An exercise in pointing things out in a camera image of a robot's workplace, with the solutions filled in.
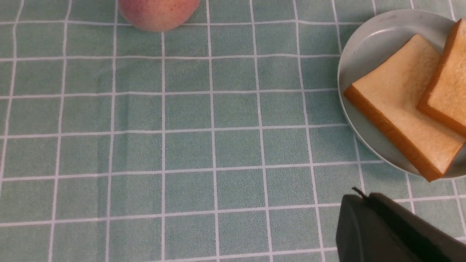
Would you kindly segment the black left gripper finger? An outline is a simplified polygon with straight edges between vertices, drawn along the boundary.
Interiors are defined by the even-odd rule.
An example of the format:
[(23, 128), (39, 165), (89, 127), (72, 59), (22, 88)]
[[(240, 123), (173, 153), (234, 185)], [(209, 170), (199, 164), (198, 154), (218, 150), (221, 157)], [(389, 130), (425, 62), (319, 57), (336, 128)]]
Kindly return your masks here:
[(336, 230), (341, 262), (464, 262), (466, 246), (382, 193), (342, 197)]

